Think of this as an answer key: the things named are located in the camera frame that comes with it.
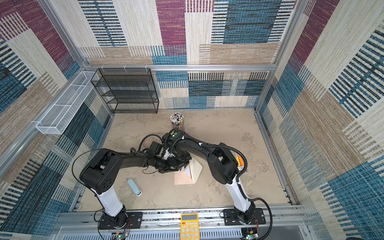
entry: wire mesh organizer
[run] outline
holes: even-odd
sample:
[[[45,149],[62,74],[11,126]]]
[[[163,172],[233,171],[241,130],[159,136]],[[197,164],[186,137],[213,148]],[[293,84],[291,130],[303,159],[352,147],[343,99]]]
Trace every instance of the wire mesh organizer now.
[[[92,79],[113,113],[157,113],[159,98],[150,69],[99,68]]]
[[[91,92],[93,88],[91,79],[97,77],[94,72],[81,72],[67,90],[65,90],[63,95],[43,116],[41,121],[36,125],[36,128],[42,134],[63,134]]]

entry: beige table surface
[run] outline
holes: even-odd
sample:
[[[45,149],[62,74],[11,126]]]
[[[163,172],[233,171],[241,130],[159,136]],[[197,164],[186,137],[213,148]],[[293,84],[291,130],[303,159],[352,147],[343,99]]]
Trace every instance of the beige table surface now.
[[[269,204],[285,204],[286,197],[268,154],[252,109],[178,110],[184,115],[183,130],[199,140],[223,142],[245,154],[248,170],[241,181],[250,197],[261,197]],[[175,110],[157,114],[116,114],[104,147],[118,152],[138,149],[141,139],[155,133],[163,136],[172,129],[169,116]],[[143,174],[144,168],[121,169],[114,183],[120,201],[127,209],[157,209],[175,207],[212,207],[233,205],[224,185],[211,175],[205,160],[194,156],[203,166],[199,179],[192,185],[174,185],[174,173]],[[155,170],[149,167],[146,172]],[[142,191],[137,197],[127,181],[132,178]],[[100,203],[86,189],[79,211],[96,211]]]

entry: robotic arm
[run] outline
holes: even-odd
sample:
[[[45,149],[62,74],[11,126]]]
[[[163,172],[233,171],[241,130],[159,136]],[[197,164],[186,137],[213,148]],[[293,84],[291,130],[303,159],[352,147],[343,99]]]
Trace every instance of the robotic arm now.
[[[170,133],[162,137],[163,144],[152,142],[144,151],[136,151],[134,148],[128,153],[109,149],[99,150],[80,173],[80,179],[95,193],[104,207],[105,217],[114,224],[114,227],[122,228],[127,222],[126,209],[113,188],[120,169],[153,166],[160,173],[174,172],[189,164],[190,153],[205,159],[214,179],[226,186],[235,209],[238,210],[238,220],[243,224],[253,222],[255,205],[249,201],[249,196],[239,179],[246,170],[246,159],[244,169],[239,172],[237,161],[230,151],[238,150],[224,143],[213,145],[202,142],[180,130]],[[161,149],[164,149],[163,155],[158,156]]]

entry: bundle of pencils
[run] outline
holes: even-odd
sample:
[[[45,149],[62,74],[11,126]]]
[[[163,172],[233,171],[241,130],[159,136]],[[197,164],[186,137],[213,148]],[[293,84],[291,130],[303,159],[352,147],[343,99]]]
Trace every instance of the bundle of pencils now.
[[[170,121],[172,122],[173,127],[176,127],[179,130],[183,129],[184,116],[181,113],[174,113],[170,116]]]

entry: black mounting plate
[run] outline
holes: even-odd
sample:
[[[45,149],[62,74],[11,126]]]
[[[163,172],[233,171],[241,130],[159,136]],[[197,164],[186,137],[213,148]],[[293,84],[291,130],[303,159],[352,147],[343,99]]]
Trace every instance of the black mounting plate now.
[[[226,226],[233,226],[233,225],[243,225],[242,223],[239,222],[237,218],[239,210],[237,209],[224,209],[224,223]],[[253,212],[253,216],[256,218],[257,223],[260,224],[265,224],[265,216],[263,213],[263,209],[255,209]]]
[[[132,221],[131,223],[131,229],[138,229],[141,226],[141,220],[142,220],[142,212],[126,212],[128,219]],[[111,230],[111,229],[116,229],[113,227],[113,223],[104,216],[101,217],[100,219],[100,224],[99,224],[99,229],[100,230]]]

